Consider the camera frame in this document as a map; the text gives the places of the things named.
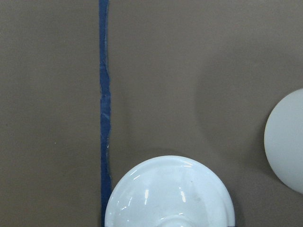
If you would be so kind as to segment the white cup lid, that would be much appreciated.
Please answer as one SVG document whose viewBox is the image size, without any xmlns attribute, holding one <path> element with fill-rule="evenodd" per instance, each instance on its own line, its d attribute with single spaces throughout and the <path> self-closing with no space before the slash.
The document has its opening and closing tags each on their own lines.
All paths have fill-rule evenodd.
<svg viewBox="0 0 303 227">
<path fill-rule="evenodd" d="M 233 227 L 231 196 L 205 165 L 181 156 L 148 159 L 129 170 L 109 198 L 107 227 Z"/>
</svg>

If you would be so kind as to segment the white enamel cup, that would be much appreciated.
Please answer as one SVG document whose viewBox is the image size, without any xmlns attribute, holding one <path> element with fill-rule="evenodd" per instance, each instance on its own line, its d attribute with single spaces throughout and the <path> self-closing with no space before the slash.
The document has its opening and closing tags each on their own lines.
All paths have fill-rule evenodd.
<svg viewBox="0 0 303 227">
<path fill-rule="evenodd" d="M 270 113 L 264 148 L 276 176 L 292 190 L 303 193 L 303 90 L 285 96 Z"/>
</svg>

